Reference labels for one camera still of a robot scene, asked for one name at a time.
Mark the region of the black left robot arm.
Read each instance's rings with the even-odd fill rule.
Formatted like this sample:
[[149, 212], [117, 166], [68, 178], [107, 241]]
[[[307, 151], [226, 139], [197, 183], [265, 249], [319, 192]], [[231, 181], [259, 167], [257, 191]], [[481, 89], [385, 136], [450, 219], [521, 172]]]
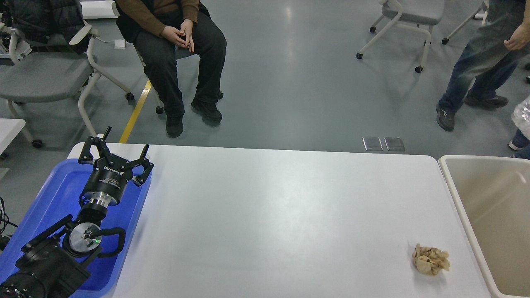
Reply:
[[136, 160], [88, 137], [54, 168], [1, 255], [2, 298], [94, 298], [116, 283], [151, 183]]

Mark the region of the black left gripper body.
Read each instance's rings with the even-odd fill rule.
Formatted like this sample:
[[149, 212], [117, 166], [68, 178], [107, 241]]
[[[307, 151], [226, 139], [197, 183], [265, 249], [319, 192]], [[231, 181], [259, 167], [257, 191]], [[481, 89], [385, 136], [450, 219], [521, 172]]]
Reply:
[[129, 161], [119, 156], [98, 158], [94, 169], [80, 195], [80, 205], [103, 201], [103, 206], [115, 206], [121, 201], [128, 181], [132, 178]]

